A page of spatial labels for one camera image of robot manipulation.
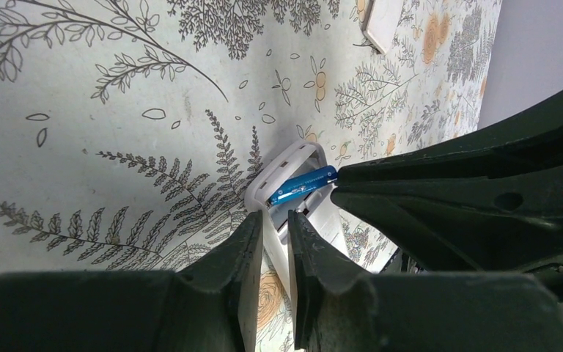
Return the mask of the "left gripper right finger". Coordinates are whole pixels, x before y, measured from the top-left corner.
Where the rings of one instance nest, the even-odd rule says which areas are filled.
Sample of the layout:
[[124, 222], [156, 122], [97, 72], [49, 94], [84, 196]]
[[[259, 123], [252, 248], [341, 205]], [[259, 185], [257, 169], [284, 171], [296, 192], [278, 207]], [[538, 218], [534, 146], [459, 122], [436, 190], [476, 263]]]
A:
[[563, 351], [555, 296], [525, 274], [374, 274], [288, 213], [293, 331], [305, 351]]

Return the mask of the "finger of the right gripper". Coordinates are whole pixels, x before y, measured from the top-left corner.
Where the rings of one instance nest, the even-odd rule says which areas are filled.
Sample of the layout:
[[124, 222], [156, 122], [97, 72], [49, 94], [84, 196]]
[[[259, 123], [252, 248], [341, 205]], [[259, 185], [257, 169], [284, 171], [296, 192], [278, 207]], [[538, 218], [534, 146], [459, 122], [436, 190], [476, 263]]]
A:
[[439, 144], [342, 167], [338, 186], [389, 180], [501, 178], [563, 165], [563, 90], [501, 122]]
[[429, 270], [563, 265], [563, 165], [501, 178], [351, 182], [332, 199]]

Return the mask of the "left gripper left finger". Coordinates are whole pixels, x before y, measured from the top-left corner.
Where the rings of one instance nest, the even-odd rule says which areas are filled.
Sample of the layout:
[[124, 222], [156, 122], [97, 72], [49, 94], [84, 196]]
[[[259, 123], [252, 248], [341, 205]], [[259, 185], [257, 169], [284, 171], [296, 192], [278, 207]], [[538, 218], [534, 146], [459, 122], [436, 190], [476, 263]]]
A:
[[181, 271], [0, 274], [0, 351], [253, 351], [263, 215]]

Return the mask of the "blue AA battery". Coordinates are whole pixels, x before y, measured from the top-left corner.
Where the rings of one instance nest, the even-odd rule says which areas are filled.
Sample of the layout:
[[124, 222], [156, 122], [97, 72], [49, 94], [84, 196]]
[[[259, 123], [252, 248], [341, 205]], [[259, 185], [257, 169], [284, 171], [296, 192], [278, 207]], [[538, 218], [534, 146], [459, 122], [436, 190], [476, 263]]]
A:
[[334, 166], [328, 165], [312, 170], [297, 177], [292, 177], [282, 183], [271, 196], [266, 205], [280, 205], [290, 200], [309, 195], [315, 190], [333, 183], [338, 178], [338, 172]]

